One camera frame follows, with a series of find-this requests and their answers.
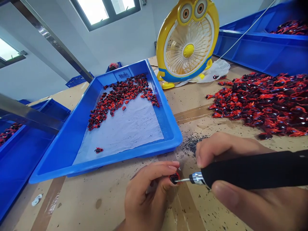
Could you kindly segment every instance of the wooden table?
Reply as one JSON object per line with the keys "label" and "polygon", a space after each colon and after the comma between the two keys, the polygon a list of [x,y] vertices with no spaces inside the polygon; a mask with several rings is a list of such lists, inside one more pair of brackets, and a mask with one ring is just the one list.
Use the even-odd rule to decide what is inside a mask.
{"label": "wooden table", "polygon": [[[150,58],[149,61],[153,69],[156,69],[156,57]],[[247,68],[231,63],[228,79],[240,78],[250,72]],[[50,97],[73,110],[88,85],[83,83]],[[113,230],[124,219],[126,185],[141,167],[158,160],[178,160],[181,163],[182,174],[188,176],[197,171],[194,153],[187,145],[192,137],[198,139],[210,136],[216,131],[224,131],[255,138],[260,133],[258,129],[243,126],[241,121],[213,119],[210,116],[211,112],[207,107],[212,100],[206,100],[205,96],[217,92],[220,88],[215,81],[187,84],[165,91],[184,139],[176,151],[158,157],[136,158],[111,164],[77,177],[60,177],[39,184],[28,184],[0,226],[0,230]],[[262,141],[262,144],[274,150],[298,151],[307,149],[307,138],[275,136]],[[162,230],[250,230],[224,208],[205,187],[184,183],[176,190],[170,192],[169,196],[174,200],[169,205]],[[43,194],[43,199],[37,206],[32,207],[31,202],[39,194]]]}

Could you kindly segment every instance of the window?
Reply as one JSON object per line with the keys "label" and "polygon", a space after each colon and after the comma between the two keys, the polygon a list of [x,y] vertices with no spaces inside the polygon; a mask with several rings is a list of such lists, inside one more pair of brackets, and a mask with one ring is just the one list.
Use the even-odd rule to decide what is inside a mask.
{"label": "window", "polygon": [[0,68],[25,59],[25,51],[18,52],[0,38]]}
{"label": "window", "polygon": [[92,31],[141,10],[139,0],[71,0]]}

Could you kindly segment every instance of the white paper sheet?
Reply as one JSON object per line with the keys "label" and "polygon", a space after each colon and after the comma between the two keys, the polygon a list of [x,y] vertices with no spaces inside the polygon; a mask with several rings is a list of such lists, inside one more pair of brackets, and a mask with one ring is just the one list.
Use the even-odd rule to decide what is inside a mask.
{"label": "white paper sheet", "polygon": [[[105,91],[109,93],[111,90],[108,88],[102,93]],[[100,128],[86,130],[73,165],[117,154],[164,138],[152,103],[140,95],[130,100],[127,105],[124,104],[123,106],[126,106],[124,111],[122,108],[115,111],[114,117],[108,113]],[[104,151],[96,154],[94,151],[96,148],[102,148]]]}

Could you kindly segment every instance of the plastic bag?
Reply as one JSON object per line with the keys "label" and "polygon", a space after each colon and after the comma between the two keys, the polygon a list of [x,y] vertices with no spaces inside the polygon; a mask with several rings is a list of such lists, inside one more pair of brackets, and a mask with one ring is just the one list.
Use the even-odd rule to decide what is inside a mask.
{"label": "plastic bag", "polygon": [[205,82],[213,82],[215,80],[220,79],[222,76],[226,75],[229,72],[230,64],[227,63],[223,59],[219,59],[215,62],[213,62],[212,66],[204,71],[202,74],[204,74],[204,77],[201,78],[200,76],[197,76],[193,79],[183,81],[176,85],[176,87],[183,86],[187,84],[188,82],[194,82],[194,83],[205,83]]}

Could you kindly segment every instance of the blue plastic crate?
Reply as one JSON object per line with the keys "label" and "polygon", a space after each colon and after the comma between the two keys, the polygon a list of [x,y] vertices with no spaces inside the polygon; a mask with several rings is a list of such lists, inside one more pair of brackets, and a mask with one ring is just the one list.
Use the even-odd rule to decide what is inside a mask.
{"label": "blue plastic crate", "polygon": [[[292,3],[285,3],[270,8],[261,22],[252,28],[252,31],[262,32],[248,32],[223,58],[273,76],[308,73],[305,62],[308,60],[308,36],[264,33],[286,22],[287,12],[290,10],[292,15],[294,9],[291,6]],[[259,12],[222,26],[213,54],[222,56],[261,14]]]}
{"label": "blue plastic crate", "polygon": [[71,78],[71,80],[68,81],[67,84],[65,84],[65,85],[67,87],[71,88],[71,87],[75,87],[75,86],[77,86],[79,84],[82,84],[83,82],[86,82],[86,80],[81,75],[79,75],[79,76]]}
{"label": "blue plastic crate", "polygon": [[[148,82],[153,85],[153,92],[156,94],[160,103],[159,108],[153,108],[164,139],[107,157],[72,165],[89,123],[89,112],[95,107],[96,100],[103,86],[116,83],[118,80],[121,81],[119,75],[123,75],[123,79],[126,79],[126,75],[129,77],[142,73],[147,73]],[[29,182],[34,184],[64,175],[75,176],[119,161],[163,154],[173,151],[180,145],[182,139],[181,131],[149,61],[142,60],[138,63],[98,76],[91,82],[71,116],[65,122],[61,131],[34,170]]]}
{"label": "blue plastic crate", "polygon": [[[234,22],[220,27],[222,30],[247,31],[253,23],[264,13],[259,11]],[[259,19],[259,21],[249,30],[252,32],[270,33],[276,31],[277,27],[290,20],[301,20],[302,13],[298,10],[295,2],[281,3],[273,6]]]}
{"label": "blue plastic crate", "polygon": [[[70,110],[53,99],[31,106],[65,121]],[[0,147],[0,221],[23,189],[55,135],[23,125]]]}
{"label": "blue plastic crate", "polygon": [[27,100],[27,99],[21,99],[21,100],[19,100],[18,102],[20,102],[20,103],[22,103],[22,104],[29,104],[29,103],[31,103],[29,100]]}
{"label": "blue plastic crate", "polygon": [[121,62],[118,62],[118,64],[119,64],[119,67],[118,67],[118,69],[119,69],[120,67],[122,67],[122,63],[121,63]]}

